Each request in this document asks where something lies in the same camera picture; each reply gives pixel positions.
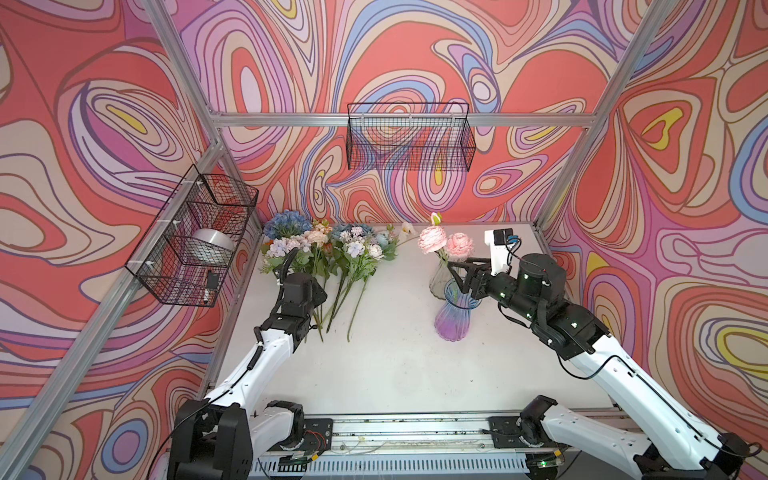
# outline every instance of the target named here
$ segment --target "white table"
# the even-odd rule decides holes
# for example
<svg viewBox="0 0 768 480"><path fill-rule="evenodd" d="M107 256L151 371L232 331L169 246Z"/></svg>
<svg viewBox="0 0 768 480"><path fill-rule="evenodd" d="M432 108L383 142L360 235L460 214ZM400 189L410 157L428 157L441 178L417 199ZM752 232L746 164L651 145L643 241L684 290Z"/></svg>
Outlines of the white table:
<svg viewBox="0 0 768 480"><path fill-rule="evenodd" d="M468 234L475 241L475 256L487 257L483 232L501 227L514 228L522 239L519 256L541 252L529 224L445 229ZM362 282L350 292L330 333L323 333L325 342L310 331L309 340L267 386L258 408L279 399L301 403L308 415L501 411L522 409L539 394L574 409L611 407L595 383L568 376L552 350L501 316L493 299L484 299L472 311L463 340L441 339L433 324L443 302L428 288L437 263L435 254L422 253L417 240L398 248L397 258L382 262L368 282L352 342L347 343L346 331ZM326 286L326 308L336 285ZM277 290L273 276L254 272L218 382L253 346L253 327L268 316Z"/></svg>

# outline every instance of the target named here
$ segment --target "vase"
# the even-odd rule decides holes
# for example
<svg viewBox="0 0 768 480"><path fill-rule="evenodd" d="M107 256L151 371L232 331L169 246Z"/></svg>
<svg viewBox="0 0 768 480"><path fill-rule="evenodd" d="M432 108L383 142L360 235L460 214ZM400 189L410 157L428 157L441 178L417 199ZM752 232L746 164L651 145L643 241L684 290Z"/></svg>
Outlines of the vase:
<svg viewBox="0 0 768 480"><path fill-rule="evenodd" d="M451 279L445 285L445 305L435 317L435 331L440 338L458 342L469 333L469 317L480 305L469 293L462 293L458 284Z"/></svg>
<svg viewBox="0 0 768 480"><path fill-rule="evenodd" d="M445 285L453 279L451 270L448 270L448 262L463 262L466 257L449 257L447 260L440 259L435 274L429 281L429 291L439 300L445 300ZM463 276L464 269L457 269L457 273Z"/></svg>

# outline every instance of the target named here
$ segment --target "patterned wallpaper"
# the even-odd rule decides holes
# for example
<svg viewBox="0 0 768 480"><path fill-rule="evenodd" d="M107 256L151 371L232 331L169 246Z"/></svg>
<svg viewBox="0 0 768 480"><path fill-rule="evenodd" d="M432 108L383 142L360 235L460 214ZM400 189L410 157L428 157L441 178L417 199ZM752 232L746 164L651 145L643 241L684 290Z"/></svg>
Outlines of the patterned wallpaper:
<svg viewBox="0 0 768 480"><path fill-rule="evenodd" d="M635 360L766 446L767 74L765 2L681 2L547 231ZM768 453L741 478L768 478Z"/></svg>
<svg viewBox="0 0 768 480"><path fill-rule="evenodd" d="M206 147L137 0L0 2L0 442ZM213 309L140 291L28 478L143 475L238 276Z"/></svg>
<svg viewBox="0 0 768 480"><path fill-rule="evenodd" d="M168 2L212 108L346 111L351 101L469 101L477 112L590 112L644 1ZM533 220L578 137L572 128L475 130L469 174L349 172L345 128L223 132L263 220Z"/></svg>

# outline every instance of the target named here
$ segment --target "black wire mesh basket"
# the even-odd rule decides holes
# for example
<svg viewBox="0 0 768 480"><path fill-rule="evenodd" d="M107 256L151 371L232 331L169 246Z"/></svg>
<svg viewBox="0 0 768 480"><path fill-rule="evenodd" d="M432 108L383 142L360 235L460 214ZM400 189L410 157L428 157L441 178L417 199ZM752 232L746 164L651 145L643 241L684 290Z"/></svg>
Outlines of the black wire mesh basket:
<svg viewBox="0 0 768 480"><path fill-rule="evenodd" d="M126 263L141 284L166 305L216 304L259 196L256 188L241 180L201 174L196 168L195 172L189 194L154 248L138 268Z"/></svg>
<svg viewBox="0 0 768 480"><path fill-rule="evenodd" d="M469 171L475 136L466 102L347 104L350 170Z"/></svg>

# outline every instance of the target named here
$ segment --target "pink peony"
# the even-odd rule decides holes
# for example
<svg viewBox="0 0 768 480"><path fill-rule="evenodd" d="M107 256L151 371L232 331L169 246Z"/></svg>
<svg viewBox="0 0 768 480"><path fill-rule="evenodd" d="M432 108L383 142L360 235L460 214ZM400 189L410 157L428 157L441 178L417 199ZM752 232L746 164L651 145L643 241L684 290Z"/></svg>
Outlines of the pink peony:
<svg viewBox="0 0 768 480"><path fill-rule="evenodd" d="M474 249L472 239L464 233L454 233L448 238L448 243L445 244L445 250L451 257L469 257Z"/></svg>
<svg viewBox="0 0 768 480"><path fill-rule="evenodd" d="M447 242L448 239L445 238L445 230L437 225L426 227L422 230L421 235L419 235L419 248L422 249L424 253L436 252L443 248Z"/></svg>

